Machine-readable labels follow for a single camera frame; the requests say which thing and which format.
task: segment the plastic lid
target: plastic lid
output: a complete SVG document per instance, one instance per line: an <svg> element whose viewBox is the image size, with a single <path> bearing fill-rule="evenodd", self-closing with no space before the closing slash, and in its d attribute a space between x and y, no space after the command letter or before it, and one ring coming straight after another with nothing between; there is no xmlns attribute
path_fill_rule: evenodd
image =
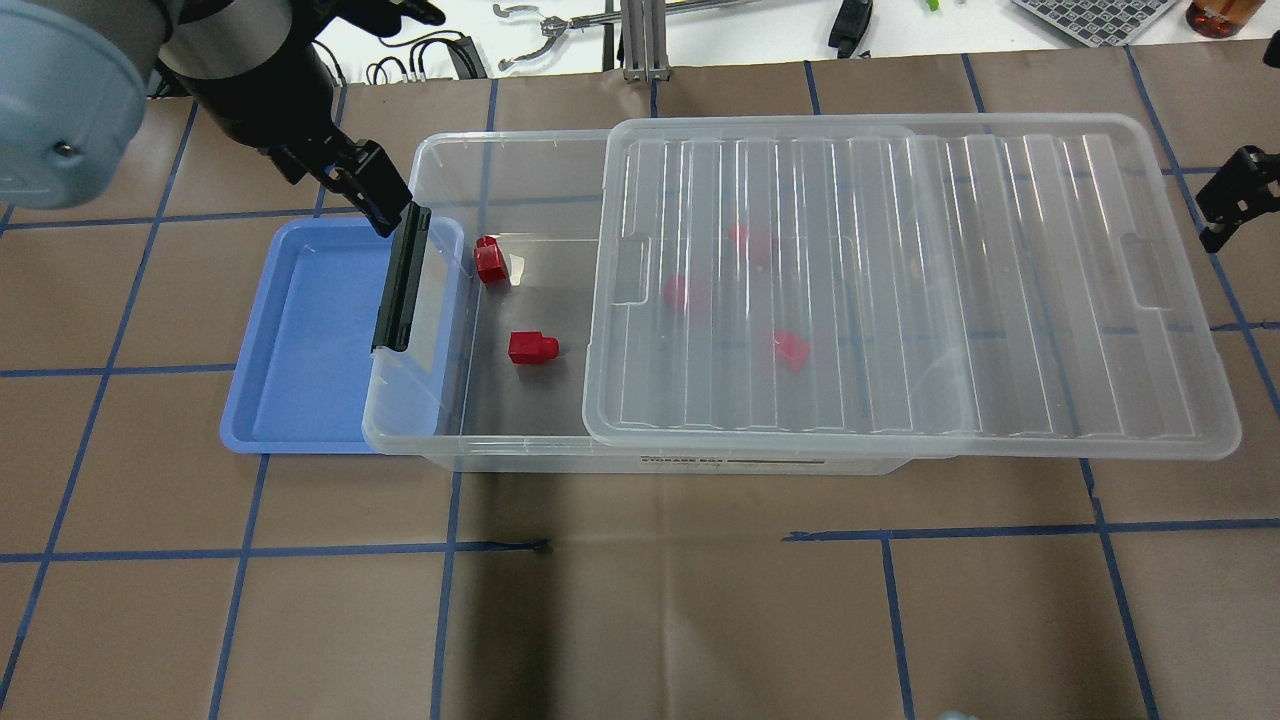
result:
<svg viewBox="0 0 1280 720"><path fill-rule="evenodd" d="M1211 459L1239 443L1121 115L628 120L582 419L716 454Z"/></svg>

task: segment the blue tray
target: blue tray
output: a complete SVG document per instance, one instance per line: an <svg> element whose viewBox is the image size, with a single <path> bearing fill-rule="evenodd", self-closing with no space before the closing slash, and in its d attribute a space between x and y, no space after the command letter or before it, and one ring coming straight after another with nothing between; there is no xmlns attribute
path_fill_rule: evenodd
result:
<svg viewBox="0 0 1280 720"><path fill-rule="evenodd" d="M461 247L462 229L449 219L433 219L430 234ZM361 420L390 249L362 218L294 220L276 231L223 413L228 448L375 452Z"/></svg>

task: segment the plastic storage container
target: plastic storage container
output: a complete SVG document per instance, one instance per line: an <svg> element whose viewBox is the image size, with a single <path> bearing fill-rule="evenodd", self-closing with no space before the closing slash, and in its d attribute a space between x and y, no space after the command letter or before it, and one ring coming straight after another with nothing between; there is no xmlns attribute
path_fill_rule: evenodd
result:
<svg viewBox="0 0 1280 720"><path fill-rule="evenodd" d="M364 432L381 452L859 474L1239 442L1151 142L1120 115L435 136L411 184L467 237L499 236L512 283L457 268L443 400L420 382L434 319L375 351ZM513 366L507 336L527 329L562 356Z"/></svg>

